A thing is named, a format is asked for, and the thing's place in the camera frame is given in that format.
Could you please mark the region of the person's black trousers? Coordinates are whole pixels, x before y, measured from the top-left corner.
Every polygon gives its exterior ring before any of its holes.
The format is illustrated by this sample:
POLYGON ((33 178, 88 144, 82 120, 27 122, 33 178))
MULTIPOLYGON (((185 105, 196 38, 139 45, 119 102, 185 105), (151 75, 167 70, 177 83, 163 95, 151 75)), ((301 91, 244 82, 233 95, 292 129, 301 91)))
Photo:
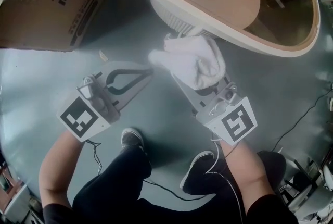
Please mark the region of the person's black trousers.
MULTIPOLYGON (((105 217, 111 216, 111 222, 116 221, 116 210, 129 213, 137 204, 142 190, 143 182, 151 175, 152 167, 147 155, 141 148, 133 147, 124 150, 99 176, 89 181, 76 195, 73 201, 73 210, 82 212, 87 209, 84 216, 97 214, 105 217)), ((246 215, 240 189, 234 180, 225 161, 215 161, 206 172, 212 179, 210 184, 217 197, 219 206, 213 209, 223 208, 227 202, 237 202, 240 216, 246 215)), ((213 224, 224 224, 222 214, 217 214, 218 220, 213 224)))

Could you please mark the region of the person's right forearm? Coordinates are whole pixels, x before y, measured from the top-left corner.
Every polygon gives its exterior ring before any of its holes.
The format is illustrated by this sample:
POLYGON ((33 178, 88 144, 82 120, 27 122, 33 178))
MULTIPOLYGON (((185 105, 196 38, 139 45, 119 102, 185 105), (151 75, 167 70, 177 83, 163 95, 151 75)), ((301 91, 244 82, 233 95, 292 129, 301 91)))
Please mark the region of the person's right forearm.
POLYGON ((220 141, 225 160, 241 192, 245 212, 266 195, 274 195, 264 165, 259 156, 245 142, 231 146, 220 141))

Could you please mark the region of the person's shoe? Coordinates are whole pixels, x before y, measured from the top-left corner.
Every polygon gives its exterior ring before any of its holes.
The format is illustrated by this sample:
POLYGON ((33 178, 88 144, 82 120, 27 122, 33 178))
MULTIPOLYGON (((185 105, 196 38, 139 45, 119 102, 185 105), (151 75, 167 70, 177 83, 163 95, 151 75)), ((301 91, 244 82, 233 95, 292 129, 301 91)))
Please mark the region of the person's shoe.
POLYGON ((213 187, 210 185, 212 179, 206 174, 214 162, 214 153, 212 151, 203 151, 197 154, 181 180, 180 188, 182 191, 189 195, 214 194, 213 187))
POLYGON ((121 134, 121 145, 123 149, 129 147, 140 147, 144 149, 144 141, 140 132, 134 128, 126 128, 121 134))

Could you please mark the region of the white fluffy cloth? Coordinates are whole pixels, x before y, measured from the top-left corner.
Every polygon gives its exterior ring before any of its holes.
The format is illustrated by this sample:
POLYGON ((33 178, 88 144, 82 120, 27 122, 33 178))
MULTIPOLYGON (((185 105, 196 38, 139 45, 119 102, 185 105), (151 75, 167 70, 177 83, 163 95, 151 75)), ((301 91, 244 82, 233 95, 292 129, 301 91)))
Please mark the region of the white fluffy cloth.
POLYGON ((193 90, 211 87, 226 74, 226 64, 216 41, 202 35, 166 39, 163 50, 154 49, 148 58, 193 90))

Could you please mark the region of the person's left forearm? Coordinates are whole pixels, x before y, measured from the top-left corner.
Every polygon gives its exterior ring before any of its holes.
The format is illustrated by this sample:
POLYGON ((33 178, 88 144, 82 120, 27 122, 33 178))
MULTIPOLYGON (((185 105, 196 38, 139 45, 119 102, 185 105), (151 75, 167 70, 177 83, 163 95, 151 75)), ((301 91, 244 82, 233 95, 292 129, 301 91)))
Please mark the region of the person's left forearm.
POLYGON ((71 208, 67 192, 84 143, 65 131, 46 154, 39 171, 43 207, 59 204, 71 208))

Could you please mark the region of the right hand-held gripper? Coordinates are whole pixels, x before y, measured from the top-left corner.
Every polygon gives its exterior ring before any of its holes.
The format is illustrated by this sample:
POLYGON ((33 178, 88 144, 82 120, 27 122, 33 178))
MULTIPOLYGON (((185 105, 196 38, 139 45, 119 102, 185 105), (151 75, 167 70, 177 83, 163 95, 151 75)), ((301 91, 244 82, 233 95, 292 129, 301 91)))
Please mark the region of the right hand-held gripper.
POLYGON ((229 76, 208 88, 209 95, 215 94, 209 103, 208 94, 193 90, 174 74, 171 76, 198 111, 196 119, 229 145, 235 145, 258 126, 249 99, 239 96, 229 76))

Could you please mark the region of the person's black shirt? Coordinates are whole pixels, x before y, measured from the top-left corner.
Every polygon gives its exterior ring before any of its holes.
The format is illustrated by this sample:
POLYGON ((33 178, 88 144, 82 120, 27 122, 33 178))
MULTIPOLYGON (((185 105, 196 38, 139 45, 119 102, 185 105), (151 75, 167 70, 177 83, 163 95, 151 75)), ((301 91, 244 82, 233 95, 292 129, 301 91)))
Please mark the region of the person's black shirt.
MULTIPOLYGON (((192 211, 173 211, 139 199, 129 213, 116 213, 116 221, 124 220, 127 224, 213 224, 222 214, 224 224, 299 224, 295 215, 276 195, 266 195, 255 201, 245 216, 241 217, 237 202, 227 202, 225 207, 213 209, 220 202, 214 197, 204 206, 192 211)), ((112 224, 111 216, 93 214, 84 216, 88 210, 71 210, 58 204, 49 204, 43 208, 45 224, 112 224)))

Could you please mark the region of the person's right shoe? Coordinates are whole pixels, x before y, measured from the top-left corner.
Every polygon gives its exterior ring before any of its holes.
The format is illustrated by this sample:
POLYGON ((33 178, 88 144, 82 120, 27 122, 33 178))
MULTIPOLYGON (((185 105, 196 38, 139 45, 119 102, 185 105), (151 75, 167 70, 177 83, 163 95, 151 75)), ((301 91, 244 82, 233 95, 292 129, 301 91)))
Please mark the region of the person's right shoe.
POLYGON ((210 185, 212 179, 206 174, 214 162, 214 153, 212 151, 203 151, 197 154, 181 180, 180 188, 182 191, 189 195, 214 194, 213 187, 210 185))

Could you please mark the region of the person's left shoe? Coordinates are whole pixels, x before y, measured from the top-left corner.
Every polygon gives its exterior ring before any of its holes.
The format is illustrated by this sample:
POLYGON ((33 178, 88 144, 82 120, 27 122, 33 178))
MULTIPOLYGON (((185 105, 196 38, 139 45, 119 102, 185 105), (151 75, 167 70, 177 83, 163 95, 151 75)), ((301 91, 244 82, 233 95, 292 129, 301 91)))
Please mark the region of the person's left shoe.
POLYGON ((121 134, 121 145, 123 149, 129 147, 140 147, 144 149, 144 141, 140 132, 134 128, 126 128, 121 134))

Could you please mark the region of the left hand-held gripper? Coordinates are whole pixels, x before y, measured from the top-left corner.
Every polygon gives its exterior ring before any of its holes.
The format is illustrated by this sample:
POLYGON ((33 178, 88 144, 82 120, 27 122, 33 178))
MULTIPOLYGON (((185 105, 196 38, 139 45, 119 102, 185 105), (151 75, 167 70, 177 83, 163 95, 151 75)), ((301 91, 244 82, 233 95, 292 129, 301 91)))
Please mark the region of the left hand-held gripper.
POLYGON ((57 111, 59 121, 80 142, 111 127, 122 110, 151 80, 153 69, 131 61, 110 61, 101 68, 101 82, 107 85, 110 97, 94 76, 83 79, 71 91, 57 111))

